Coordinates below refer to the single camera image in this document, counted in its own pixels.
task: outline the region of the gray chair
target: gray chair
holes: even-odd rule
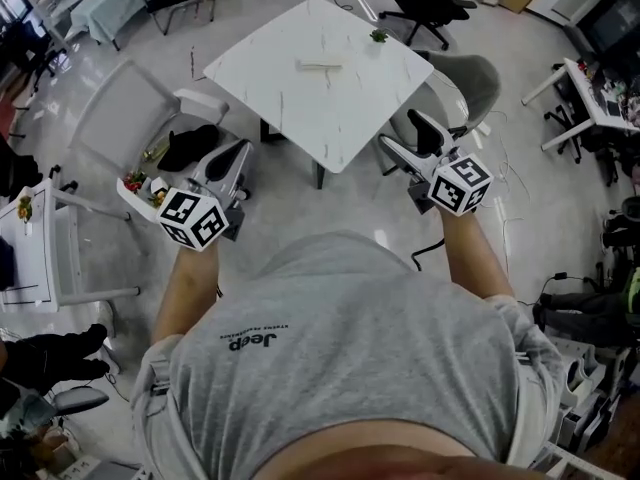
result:
[[[398,138],[407,146],[417,147],[418,133],[407,116],[410,109],[419,110],[435,119],[449,130],[454,140],[471,132],[483,121],[500,95],[500,77],[496,68],[479,55],[447,55],[429,51],[416,53],[455,84],[465,99],[469,115],[465,123],[451,128],[440,98],[428,83],[424,83],[390,119]]]

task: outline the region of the table leg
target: table leg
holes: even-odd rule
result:
[[[564,132],[562,135],[558,135],[555,139],[551,139],[550,141],[545,142],[541,146],[542,151],[546,151],[547,149],[557,146],[558,144],[562,144],[563,142],[569,140],[571,137],[575,137],[576,135],[585,131],[587,128],[593,126],[594,124],[595,122],[593,121],[593,119],[587,119],[586,121],[580,123],[579,125],[571,128],[571,130]]]
[[[58,297],[60,306],[73,306],[76,304],[86,304],[88,302],[98,302],[101,300],[111,300],[118,297],[137,297],[140,295],[140,287],[122,288],[120,290],[107,290],[104,292],[78,293],[75,295],[61,295]]]
[[[286,137],[281,133],[269,133],[269,123],[260,119],[260,142],[269,143],[285,139]]]
[[[52,195],[54,199],[57,199],[62,203],[71,206],[79,206],[80,208],[84,208],[89,212],[100,213],[102,215],[107,215],[108,217],[113,217],[115,219],[124,221],[131,220],[131,214],[129,212],[116,210],[115,208],[109,208],[108,206],[94,203],[93,201],[88,201],[87,199],[83,199],[82,197],[74,196],[55,188],[52,189]]]
[[[313,174],[316,180],[316,188],[318,190],[322,190],[322,185],[324,184],[324,173],[325,173],[325,168],[322,167],[318,162],[314,160]]]
[[[522,98],[522,104],[527,105],[532,99],[537,98],[542,91],[544,91],[550,85],[555,84],[563,75],[567,73],[567,68],[562,66],[558,71],[556,71],[553,75],[547,78],[544,82],[542,82],[538,87],[536,87],[533,91],[527,94],[524,98]]]

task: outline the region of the small green object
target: small green object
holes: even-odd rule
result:
[[[386,43],[389,35],[384,30],[377,28],[371,32],[371,37],[376,43]]]

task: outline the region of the gray floor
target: gray floor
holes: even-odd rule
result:
[[[110,45],[98,46],[89,37],[79,39],[69,57],[60,62],[57,76],[43,78],[34,108],[20,123],[20,130],[28,136],[19,152],[35,155],[45,172],[55,163],[63,165],[64,178],[80,182],[79,195],[124,207],[113,177],[67,146],[84,105],[126,57],[145,66],[171,90],[194,88],[226,99],[231,111],[224,126],[256,141],[258,118],[209,80],[196,82],[193,78],[201,77],[202,69],[238,40],[301,1],[217,0],[214,23],[206,21],[205,12],[196,19],[192,10],[187,11],[176,16],[167,37],[141,14],[118,37],[121,53]],[[352,4],[354,12],[367,19],[358,0],[338,1]],[[366,1],[376,13],[396,9],[393,0]],[[395,18],[378,26],[389,27],[401,37],[410,28]],[[618,185],[607,189],[591,155],[576,165],[569,149],[563,156],[540,150],[542,142],[559,133],[556,125],[542,119],[545,110],[557,105],[552,90],[528,107],[520,103],[525,93],[550,74],[553,63],[564,56],[576,58],[576,52],[559,28],[499,7],[480,6],[471,11],[469,21],[450,24],[444,34],[451,38],[451,52],[484,55],[502,77],[503,92],[495,106],[500,112],[491,113],[486,120],[491,135],[480,135],[477,140],[468,137],[463,143],[496,175],[501,166],[506,170],[502,162],[508,154],[511,167],[522,179],[520,183],[509,172],[508,183],[497,180],[485,200],[487,208],[478,212],[503,264],[508,257],[509,276],[518,297],[534,301],[544,280],[558,271],[592,274],[602,257],[598,242],[602,218],[632,193],[630,182],[622,177]],[[414,48],[420,47],[438,49],[439,42],[423,29],[414,42]],[[459,93],[436,77],[429,83],[445,102],[451,125],[461,124]],[[39,110],[44,115],[35,119]],[[246,204],[240,238],[220,245],[221,286],[229,296],[241,290],[242,283],[274,252],[313,233],[354,230],[407,262],[412,251],[442,237],[437,214],[421,217],[406,194],[406,177],[396,173],[382,178],[371,148],[362,151],[341,175],[329,175],[323,191],[312,187],[311,161],[294,145],[258,144],[257,152],[254,198]],[[125,366],[118,383],[126,395],[147,346],[176,248],[157,229],[139,223],[127,225],[83,215],[79,228],[87,289],[132,284],[143,288],[137,298],[116,301],[120,333],[113,346]],[[424,256],[423,266],[430,274],[448,276],[442,250]],[[562,289],[581,289],[580,282],[565,283]],[[93,318],[91,308],[83,306],[65,308],[55,315],[0,314],[0,325],[26,336],[81,329]],[[90,451],[136,462],[126,404],[104,382],[95,385],[110,394],[112,401],[73,418],[72,428]]]

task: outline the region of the jeep logo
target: jeep logo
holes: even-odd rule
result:
[[[246,347],[250,343],[254,343],[259,345],[262,343],[264,347],[269,346],[269,340],[273,338],[276,339],[277,336],[275,334],[254,334],[253,336],[245,336],[244,338],[238,338],[237,340],[233,340],[229,343],[229,350],[240,350],[243,347]]]

